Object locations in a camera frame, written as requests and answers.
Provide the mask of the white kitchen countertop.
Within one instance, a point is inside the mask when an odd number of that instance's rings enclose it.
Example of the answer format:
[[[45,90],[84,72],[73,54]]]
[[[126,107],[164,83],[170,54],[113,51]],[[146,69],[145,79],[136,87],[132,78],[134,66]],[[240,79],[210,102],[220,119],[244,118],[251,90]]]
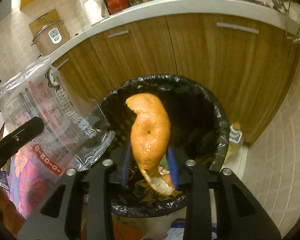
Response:
[[[245,17],[267,23],[280,29],[286,27],[286,16],[269,7],[240,0],[157,0],[142,3],[123,10],[96,24],[84,28],[83,32],[73,37],[49,55],[55,62],[62,55],[89,37],[106,30],[148,18],[175,14],[223,14]]]

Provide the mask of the red container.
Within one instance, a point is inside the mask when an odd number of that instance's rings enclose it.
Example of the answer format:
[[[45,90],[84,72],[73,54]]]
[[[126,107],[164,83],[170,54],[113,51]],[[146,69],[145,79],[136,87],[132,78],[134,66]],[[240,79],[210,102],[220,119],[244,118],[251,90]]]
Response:
[[[107,9],[111,15],[129,7],[129,0],[106,0]]]

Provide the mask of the oil bottle on floor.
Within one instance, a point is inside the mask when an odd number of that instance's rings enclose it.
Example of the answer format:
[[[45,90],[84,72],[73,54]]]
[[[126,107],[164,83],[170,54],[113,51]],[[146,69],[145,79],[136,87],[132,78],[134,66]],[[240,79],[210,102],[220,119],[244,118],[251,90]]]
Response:
[[[235,122],[230,126],[229,147],[224,160],[225,164],[231,159],[231,157],[234,154],[237,153],[237,151],[240,149],[242,144],[243,144],[243,133],[241,130],[241,125]]]

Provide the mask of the clear printed plastic bag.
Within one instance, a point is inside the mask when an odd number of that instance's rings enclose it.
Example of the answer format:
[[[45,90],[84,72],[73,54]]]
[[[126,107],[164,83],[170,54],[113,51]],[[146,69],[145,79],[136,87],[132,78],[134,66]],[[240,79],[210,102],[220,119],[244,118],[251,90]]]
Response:
[[[0,85],[0,111],[9,132],[42,119],[43,132],[20,151],[51,180],[71,167],[89,169],[115,137],[99,105],[68,87],[48,57]]]

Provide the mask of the brown rice cooker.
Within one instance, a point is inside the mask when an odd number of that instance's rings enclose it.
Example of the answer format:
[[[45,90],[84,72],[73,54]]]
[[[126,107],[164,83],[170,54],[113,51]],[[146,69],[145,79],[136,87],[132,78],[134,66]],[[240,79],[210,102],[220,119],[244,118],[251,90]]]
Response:
[[[68,42],[70,38],[66,25],[61,20],[56,20],[42,26],[34,35],[32,45],[35,45],[43,56],[47,56]]]

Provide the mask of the white electric kettle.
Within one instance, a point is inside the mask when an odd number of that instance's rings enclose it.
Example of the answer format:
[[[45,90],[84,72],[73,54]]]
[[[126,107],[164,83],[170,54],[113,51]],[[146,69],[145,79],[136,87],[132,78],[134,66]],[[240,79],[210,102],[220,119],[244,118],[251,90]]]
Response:
[[[87,0],[84,9],[91,25],[107,18],[106,5],[103,0]]]

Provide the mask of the black lined trash bin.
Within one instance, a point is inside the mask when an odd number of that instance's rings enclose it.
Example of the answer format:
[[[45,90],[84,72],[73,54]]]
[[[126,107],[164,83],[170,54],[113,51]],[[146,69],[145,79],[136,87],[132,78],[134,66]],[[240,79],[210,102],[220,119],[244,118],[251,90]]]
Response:
[[[218,172],[229,144],[229,123],[226,113],[214,94],[201,84],[183,76],[154,74],[128,80],[112,90],[101,101],[100,107],[115,132],[107,149],[125,146],[130,139],[136,114],[126,105],[126,99],[139,93],[151,93],[162,102],[171,123],[170,144],[187,154],[211,172]],[[111,210],[116,215],[130,218],[165,216],[186,206],[188,181],[181,181],[179,191],[162,196],[148,186],[133,164],[126,186],[111,186]]]

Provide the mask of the floral tablecloth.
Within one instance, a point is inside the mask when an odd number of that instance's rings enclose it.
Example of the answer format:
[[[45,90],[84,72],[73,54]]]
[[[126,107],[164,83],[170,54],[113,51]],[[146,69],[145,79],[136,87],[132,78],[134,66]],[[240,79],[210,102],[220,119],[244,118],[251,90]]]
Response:
[[[10,200],[24,218],[33,213],[70,166],[76,146],[71,143],[63,152],[60,147],[48,148],[33,140],[11,158]]]

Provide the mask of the wooden cutting board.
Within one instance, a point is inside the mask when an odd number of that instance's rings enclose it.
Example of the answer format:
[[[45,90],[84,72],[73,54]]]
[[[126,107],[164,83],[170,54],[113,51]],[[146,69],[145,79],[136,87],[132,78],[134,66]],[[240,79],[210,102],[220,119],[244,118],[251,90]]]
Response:
[[[56,9],[53,9],[31,22],[29,24],[29,28],[33,36],[35,36],[42,29],[42,27],[58,20],[61,20],[59,13]]]

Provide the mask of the wooden cabinet doors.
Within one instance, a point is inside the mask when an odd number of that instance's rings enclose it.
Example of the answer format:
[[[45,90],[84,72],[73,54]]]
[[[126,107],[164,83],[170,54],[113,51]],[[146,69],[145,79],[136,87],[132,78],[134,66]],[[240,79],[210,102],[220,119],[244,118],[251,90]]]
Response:
[[[230,123],[254,143],[292,83],[300,46],[272,25],[222,14],[179,14],[127,23],[95,34],[60,56],[67,83],[101,100],[127,80],[176,74],[221,102]]]

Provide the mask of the orange peel piece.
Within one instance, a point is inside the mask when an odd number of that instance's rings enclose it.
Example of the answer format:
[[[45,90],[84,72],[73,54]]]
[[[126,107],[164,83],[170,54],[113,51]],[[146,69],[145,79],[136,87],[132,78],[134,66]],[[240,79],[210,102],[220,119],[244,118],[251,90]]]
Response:
[[[139,93],[126,100],[136,114],[130,142],[136,164],[149,184],[163,196],[172,195],[175,187],[167,175],[160,174],[159,165],[167,152],[171,124],[161,100],[150,93]]]

